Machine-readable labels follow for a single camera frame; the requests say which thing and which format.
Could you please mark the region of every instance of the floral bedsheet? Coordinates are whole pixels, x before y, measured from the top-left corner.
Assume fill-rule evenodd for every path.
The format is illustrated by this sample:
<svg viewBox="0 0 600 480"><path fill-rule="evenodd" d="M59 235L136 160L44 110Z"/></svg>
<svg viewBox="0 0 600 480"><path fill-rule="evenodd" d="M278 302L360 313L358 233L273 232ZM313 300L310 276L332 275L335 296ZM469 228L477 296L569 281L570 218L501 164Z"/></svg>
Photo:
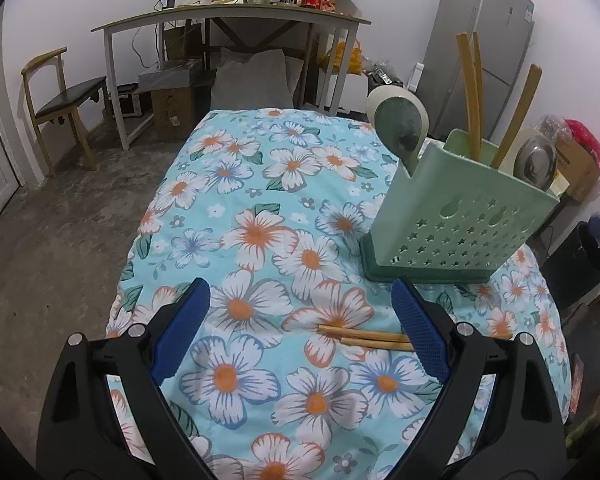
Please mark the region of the floral bedsheet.
<svg viewBox="0 0 600 480"><path fill-rule="evenodd" d="M369 124L269 108L208 114L167 171L107 335L208 281L209 313L161 390L219 479L382 480L421 427L440 384L415 354L315 332L400 332L388 287L364 279L358 254L396 168ZM533 333L566 419L566 346L528 247L489 283L418 289L485 334ZM151 461L120 380L109 383L130 450ZM485 376L453 461L471 453L492 387Z"/></svg>

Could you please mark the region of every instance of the black trash bin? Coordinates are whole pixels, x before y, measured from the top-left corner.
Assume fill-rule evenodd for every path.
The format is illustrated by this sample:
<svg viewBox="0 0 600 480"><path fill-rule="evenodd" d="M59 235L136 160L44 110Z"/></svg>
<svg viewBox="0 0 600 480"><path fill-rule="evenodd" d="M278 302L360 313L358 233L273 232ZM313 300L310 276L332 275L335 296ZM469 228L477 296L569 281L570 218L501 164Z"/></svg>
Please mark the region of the black trash bin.
<svg viewBox="0 0 600 480"><path fill-rule="evenodd" d="M586 222L580 222L540 268L563 310L600 283L600 246Z"/></svg>

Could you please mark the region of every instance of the dark green base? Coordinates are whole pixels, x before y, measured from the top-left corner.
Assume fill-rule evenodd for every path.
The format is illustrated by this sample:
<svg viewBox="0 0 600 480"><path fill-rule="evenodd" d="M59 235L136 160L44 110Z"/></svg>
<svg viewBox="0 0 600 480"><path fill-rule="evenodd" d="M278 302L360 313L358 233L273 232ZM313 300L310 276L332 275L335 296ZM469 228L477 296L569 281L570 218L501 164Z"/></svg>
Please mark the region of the dark green base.
<svg viewBox="0 0 600 480"><path fill-rule="evenodd" d="M376 263L371 233L360 238L360 257L362 258L362 273L370 282L391 283L397 278L405 276L413 283L485 283L489 281L494 272L487 269L449 270L380 266Z"/></svg>

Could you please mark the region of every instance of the blue textured finger pad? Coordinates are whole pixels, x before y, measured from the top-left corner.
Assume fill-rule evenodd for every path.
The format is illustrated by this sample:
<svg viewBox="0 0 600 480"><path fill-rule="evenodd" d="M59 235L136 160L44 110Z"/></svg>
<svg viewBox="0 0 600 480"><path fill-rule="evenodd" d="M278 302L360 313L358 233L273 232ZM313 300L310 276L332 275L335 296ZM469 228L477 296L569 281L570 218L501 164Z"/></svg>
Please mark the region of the blue textured finger pad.
<svg viewBox="0 0 600 480"><path fill-rule="evenodd" d="M426 373L445 383L449 377L446 343L402 280L392 286L391 303Z"/></svg>
<svg viewBox="0 0 600 480"><path fill-rule="evenodd" d="M210 299L208 283L200 280L155 344L151 376L158 386L178 371L184 355L205 319Z"/></svg>

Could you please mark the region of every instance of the gray refrigerator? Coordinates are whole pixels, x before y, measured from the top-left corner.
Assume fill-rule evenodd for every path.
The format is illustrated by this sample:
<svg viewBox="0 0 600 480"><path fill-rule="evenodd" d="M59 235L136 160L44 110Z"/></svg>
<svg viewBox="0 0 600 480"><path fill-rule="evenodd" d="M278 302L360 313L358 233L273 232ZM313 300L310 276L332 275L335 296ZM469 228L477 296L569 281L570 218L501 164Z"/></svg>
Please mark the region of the gray refrigerator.
<svg viewBox="0 0 600 480"><path fill-rule="evenodd" d="M482 56L483 135L493 135L525 58L533 13L531 0L440 0L416 91L429 115L430 136L446 139L454 128L467 129L456 34L474 30Z"/></svg>

